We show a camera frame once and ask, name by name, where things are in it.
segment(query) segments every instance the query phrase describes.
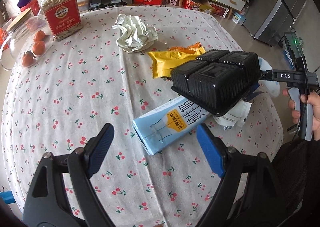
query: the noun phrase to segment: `yellow label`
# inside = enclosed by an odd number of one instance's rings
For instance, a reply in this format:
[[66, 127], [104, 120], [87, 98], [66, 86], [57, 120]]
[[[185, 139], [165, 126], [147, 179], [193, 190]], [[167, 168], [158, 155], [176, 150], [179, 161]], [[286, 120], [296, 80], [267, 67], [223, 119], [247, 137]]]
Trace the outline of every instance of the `yellow label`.
[[177, 109], [173, 109], [172, 111], [167, 113], [168, 123], [167, 127], [172, 128], [173, 130], [180, 132], [187, 127], [187, 124], [184, 122], [180, 113]]

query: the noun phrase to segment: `screw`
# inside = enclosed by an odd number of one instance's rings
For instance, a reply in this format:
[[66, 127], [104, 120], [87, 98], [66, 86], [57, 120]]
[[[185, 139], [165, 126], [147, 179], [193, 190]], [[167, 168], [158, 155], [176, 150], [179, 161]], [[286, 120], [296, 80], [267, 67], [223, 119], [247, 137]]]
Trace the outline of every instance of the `screw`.
[[259, 154], [259, 156], [260, 156], [261, 158], [263, 158], [263, 159], [266, 159], [266, 158], [267, 158], [267, 154], [264, 153], [264, 152], [261, 152], [261, 153]]
[[44, 158], [50, 158], [51, 157], [51, 152], [46, 152], [43, 154]]
[[75, 153], [81, 154], [83, 151], [84, 151], [84, 148], [80, 147], [80, 148], [76, 148]]
[[236, 152], [236, 149], [234, 147], [228, 147], [228, 152], [229, 153], [235, 153]]

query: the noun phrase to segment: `table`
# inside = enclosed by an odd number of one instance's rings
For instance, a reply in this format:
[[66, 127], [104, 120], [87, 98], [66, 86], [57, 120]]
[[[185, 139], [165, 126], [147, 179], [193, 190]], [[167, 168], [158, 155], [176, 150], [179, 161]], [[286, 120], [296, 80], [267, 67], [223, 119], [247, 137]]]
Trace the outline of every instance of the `table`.
[[[200, 41], [209, 49], [240, 50], [214, 17], [165, 7], [119, 7], [82, 15], [85, 27], [54, 42], [40, 62], [11, 74], [2, 117], [2, 147], [10, 187], [21, 210], [33, 173], [44, 152], [72, 152], [96, 136], [106, 122], [115, 138], [100, 171], [91, 178], [95, 192], [116, 226], [196, 225], [220, 179], [211, 172], [192, 130], [161, 153], [148, 156], [132, 120], [178, 95], [171, 81], [153, 79], [145, 53], [123, 53], [111, 29], [118, 14], [138, 15], [167, 39], [153, 50]], [[212, 117], [205, 122], [227, 146], [273, 159], [283, 130], [267, 93], [252, 100], [243, 128], [224, 131]], [[81, 217], [71, 181], [66, 191]], [[237, 197], [244, 190], [243, 176]]]

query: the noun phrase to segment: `orange fruit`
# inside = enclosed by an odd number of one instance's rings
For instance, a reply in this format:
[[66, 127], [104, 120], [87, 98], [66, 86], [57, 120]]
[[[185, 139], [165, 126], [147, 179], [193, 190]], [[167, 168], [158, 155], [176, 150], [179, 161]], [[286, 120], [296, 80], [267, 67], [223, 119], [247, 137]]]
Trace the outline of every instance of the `orange fruit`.
[[37, 42], [37, 41], [43, 40], [44, 37], [45, 37], [45, 33], [42, 30], [39, 30], [36, 32], [36, 34], [33, 38], [33, 41]]
[[40, 40], [33, 44], [32, 52], [36, 56], [44, 54], [44, 51], [45, 51], [45, 43], [43, 41]]
[[27, 51], [23, 54], [21, 64], [23, 67], [29, 67], [31, 66], [36, 59], [33, 57], [33, 54], [31, 51]]

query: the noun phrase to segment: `white box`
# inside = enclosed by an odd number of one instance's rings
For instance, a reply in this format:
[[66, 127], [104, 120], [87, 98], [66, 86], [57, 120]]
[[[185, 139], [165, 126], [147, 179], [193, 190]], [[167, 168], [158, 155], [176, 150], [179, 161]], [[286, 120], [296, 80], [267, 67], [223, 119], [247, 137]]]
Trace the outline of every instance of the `white box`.
[[239, 24], [239, 25], [242, 25], [245, 21], [245, 17], [244, 16], [241, 16], [239, 13], [233, 11], [232, 12], [232, 20]]
[[170, 0], [169, 4], [172, 5], [172, 6], [177, 6], [178, 5], [178, 2], [179, 0]]

